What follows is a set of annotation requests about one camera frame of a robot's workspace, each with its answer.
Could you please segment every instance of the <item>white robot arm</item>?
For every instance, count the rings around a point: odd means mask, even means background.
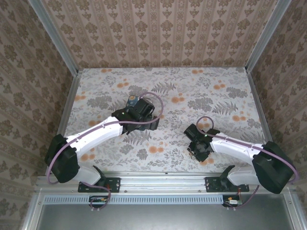
[[[204,161],[211,152],[228,154],[250,166],[229,166],[214,185],[219,191],[229,191],[233,185],[262,185],[272,193],[280,193],[293,175],[292,161],[274,142],[253,144],[228,137],[216,129],[209,129],[207,135],[201,133],[195,124],[190,125],[184,134],[191,140],[188,151],[198,161]]]
[[[121,134],[128,134],[134,130],[156,130],[159,119],[152,116],[153,111],[154,105],[141,98],[133,105],[128,104],[124,109],[113,112],[106,120],[88,130],[66,138],[58,134],[51,141],[45,162],[49,166],[64,145],[76,140],[56,158],[51,169],[53,174],[60,183],[74,179],[90,185],[99,182],[103,186],[103,173],[95,166],[87,167],[80,164],[81,156],[91,148]]]

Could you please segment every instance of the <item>floral tablecloth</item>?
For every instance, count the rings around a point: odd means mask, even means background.
[[[264,135],[244,68],[84,69],[66,136],[105,120],[126,105],[130,95],[152,91],[165,110],[155,131],[133,131],[110,139],[82,156],[101,170],[125,172],[222,172],[245,165],[228,155],[211,153],[204,162],[192,158],[183,131],[202,115],[215,128],[244,141],[264,142]],[[151,96],[159,114],[159,101]],[[209,120],[200,127],[208,130]]]

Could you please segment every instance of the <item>purple cable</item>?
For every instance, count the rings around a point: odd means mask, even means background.
[[[47,170],[47,181],[48,181],[48,183],[49,183],[49,184],[57,184],[57,183],[58,183],[58,181],[56,181],[56,182],[51,182],[51,181],[50,181],[51,169],[52,169],[52,167],[53,167],[53,165],[54,165],[54,162],[57,160],[57,158],[59,157],[59,155],[60,155],[69,145],[71,145],[72,143],[76,142],[77,140],[79,140],[79,139],[85,137],[86,135],[88,135],[88,134],[90,134],[90,133],[92,133],[92,132],[94,132],[94,131],[96,131],[96,130],[98,130],[98,129],[104,128],[104,127],[106,127],[106,126],[114,125],[114,124],[147,125],[147,124],[150,124],[150,123],[153,123],[153,122],[157,121],[157,120],[161,117],[161,115],[162,115],[162,113],[163,113],[163,109],[164,109],[163,101],[162,101],[162,99],[161,99],[157,94],[155,94],[155,93],[153,93],[153,92],[145,92],[145,93],[142,93],[142,94],[140,95],[140,98],[142,98],[144,95],[147,95],[147,94],[151,94],[151,95],[155,96],[155,97],[160,101],[160,103],[161,103],[161,112],[160,112],[160,114],[159,114],[158,117],[156,117],[154,120],[151,120],[151,121],[144,121],[144,122],[137,122],[137,121],[112,121],[112,122],[109,122],[109,123],[102,124],[101,126],[97,126],[97,127],[93,128],[93,129],[91,129],[91,130],[89,130],[89,131],[87,131],[87,132],[81,134],[80,136],[78,136],[78,138],[75,138],[75,139],[73,139],[72,141],[70,141],[70,142],[68,142],[67,144],[65,144],[65,145],[57,152],[57,154],[54,156],[54,158],[52,159],[52,161],[51,161],[51,163],[50,163],[50,165],[49,165],[49,168],[48,168],[48,170]]]
[[[229,207],[232,207],[233,209],[237,209],[237,208],[243,207],[244,205],[246,205],[246,204],[254,197],[254,195],[255,195],[256,192],[258,191],[259,187],[260,187],[259,185],[256,187],[256,189],[255,189],[255,191],[253,192],[253,194],[249,197],[249,199],[248,199],[246,202],[244,202],[244,204],[241,204],[241,205],[239,205],[239,206],[237,206],[237,207],[233,207],[231,204],[226,203],[226,202],[224,202],[224,204],[228,205]]]
[[[214,121],[211,117],[209,116],[202,116],[200,119],[198,119],[198,121],[196,122],[196,125],[198,125],[198,123],[201,121],[201,119],[203,118],[208,118],[211,122],[212,122],[212,127],[211,128],[214,128]]]
[[[200,133],[202,133],[202,134],[204,134],[204,135],[207,135],[207,136],[210,136],[210,137],[212,137],[212,138],[223,139],[223,140],[226,140],[226,141],[229,141],[229,142],[233,142],[233,143],[235,143],[235,144],[238,144],[238,145],[241,145],[241,146],[244,146],[244,147],[248,147],[248,148],[251,148],[251,149],[255,149],[255,150],[259,150],[259,151],[261,151],[261,152],[264,152],[264,153],[268,154],[269,156],[274,157],[274,158],[280,160],[282,163],[284,163],[285,165],[287,165],[287,166],[293,171],[293,173],[294,173],[294,175],[295,175],[295,178],[294,178],[293,180],[290,180],[288,183],[293,183],[293,182],[295,182],[295,181],[297,181],[297,180],[299,179],[299,175],[298,175],[297,170],[296,170],[289,162],[285,161],[283,158],[281,158],[281,157],[275,155],[274,153],[271,153],[271,152],[269,152],[269,151],[267,151],[267,150],[265,150],[265,149],[262,149],[262,148],[259,148],[259,147],[256,147],[256,146],[252,146],[252,145],[250,145],[250,144],[243,143],[243,142],[241,142],[241,141],[237,141],[237,140],[233,140],[233,139],[230,139],[230,138],[225,138],[225,137],[221,137],[221,136],[216,136],[216,135],[208,134],[208,133],[205,133],[205,132],[201,131],[200,128],[198,128],[198,123],[199,123],[200,120],[202,120],[203,118],[208,118],[208,117],[207,117],[207,116],[202,116],[202,117],[201,117],[200,119],[198,119],[198,121],[196,122],[196,128],[197,128],[197,130],[198,130]]]
[[[91,185],[91,184],[88,184],[88,183],[86,183],[86,182],[82,182],[82,183],[83,183],[84,185],[88,186],[88,187],[92,187],[92,188],[101,188],[101,189],[104,189],[104,190],[106,190],[106,191],[108,192],[106,202],[105,202],[99,209],[103,209],[103,208],[109,203],[109,201],[110,201],[110,199],[111,199],[111,191],[110,191],[108,188],[103,187],[103,186]],[[100,198],[101,198],[101,197],[96,197],[96,198],[93,198],[93,199],[91,200],[90,207],[92,208],[92,210],[97,210],[97,209],[98,209],[98,208],[93,207],[93,201],[94,201],[94,200],[97,200],[97,199],[100,199]]]

